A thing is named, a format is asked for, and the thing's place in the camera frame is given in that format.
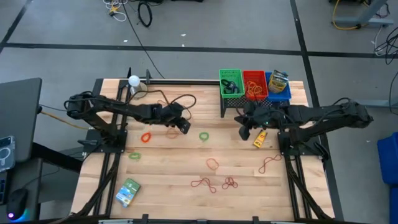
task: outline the wooden tabletop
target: wooden tabletop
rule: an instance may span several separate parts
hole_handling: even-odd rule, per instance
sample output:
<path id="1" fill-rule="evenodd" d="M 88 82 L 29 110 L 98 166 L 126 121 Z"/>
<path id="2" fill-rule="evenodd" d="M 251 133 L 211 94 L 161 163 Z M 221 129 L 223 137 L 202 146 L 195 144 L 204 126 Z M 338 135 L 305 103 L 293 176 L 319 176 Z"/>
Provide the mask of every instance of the wooden tabletop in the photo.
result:
<path id="1" fill-rule="evenodd" d="M 101 95 L 115 98 L 118 83 L 118 79 L 104 79 Z M 237 116 L 234 109 L 227 109 L 225 117 L 220 118 L 219 86 L 149 85 L 148 88 L 163 90 L 169 100 L 186 93 L 195 95 L 197 103 L 190 109 L 191 128 L 188 134 L 178 133 L 175 139 L 170 139 L 173 134 L 168 136 L 165 126 L 148 126 L 127 119 L 126 152 L 121 157 L 114 195 L 127 178 L 139 183 L 141 189 L 128 208 L 113 200 L 111 218 L 141 218 L 142 214 L 149 214 L 151 219 L 252 220 L 258 216 L 260 220 L 294 220 L 284 159 L 269 162 L 266 172 L 259 172 L 266 157 L 279 154 L 277 130 L 268 129 L 264 144 L 257 149 L 252 144 L 258 130 L 252 130 L 247 141 L 241 140 L 240 125 L 233 119 Z M 290 82 L 290 88 L 291 104 L 308 105 L 303 82 Z M 164 100 L 160 93 L 150 93 L 131 103 L 158 100 Z M 186 97 L 178 102 L 188 106 L 193 100 Z M 111 113 L 100 115 L 111 122 Z M 143 143 L 141 136 L 148 131 L 152 138 Z M 207 141 L 199 139 L 204 131 L 210 135 Z M 141 153 L 141 159 L 138 162 L 129 159 L 131 152 Z M 96 190 L 103 157 L 104 154 L 92 154 L 84 162 L 72 212 L 79 211 Z M 208 168 L 209 158 L 219 163 L 217 170 Z M 321 160 L 316 156 L 302 156 L 302 165 L 308 191 L 324 212 L 334 217 Z M 191 186 L 192 181 L 204 177 L 216 188 L 215 194 L 205 185 Z M 227 177 L 232 177 L 238 187 L 222 189 Z M 304 217 L 302 197 L 296 191 L 300 215 Z M 104 212 L 106 194 L 100 213 Z"/>

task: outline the blue bin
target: blue bin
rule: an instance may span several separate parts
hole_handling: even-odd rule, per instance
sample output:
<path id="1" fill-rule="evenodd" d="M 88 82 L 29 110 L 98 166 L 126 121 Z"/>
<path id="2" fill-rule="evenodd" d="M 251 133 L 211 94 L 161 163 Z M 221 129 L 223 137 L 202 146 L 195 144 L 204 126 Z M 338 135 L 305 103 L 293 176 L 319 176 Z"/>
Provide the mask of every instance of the blue bin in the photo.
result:
<path id="1" fill-rule="evenodd" d="M 398 184 L 398 133 L 378 140 L 380 168 L 383 181 L 386 184 Z"/>
<path id="2" fill-rule="evenodd" d="M 390 191 L 390 223 L 398 224 L 398 187 Z"/>
<path id="3" fill-rule="evenodd" d="M 269 83 L 269 77 L 272 72 L 266 72 L 267 85 Z M 270 102 L 281 102 L 281 101 L 289 101 L 292 98 L 292 94 L 290 93 L 290 86 L 287 84 L 285 89 L 281 93 L 273 93 L 268 90 L 268 101 Z"/>

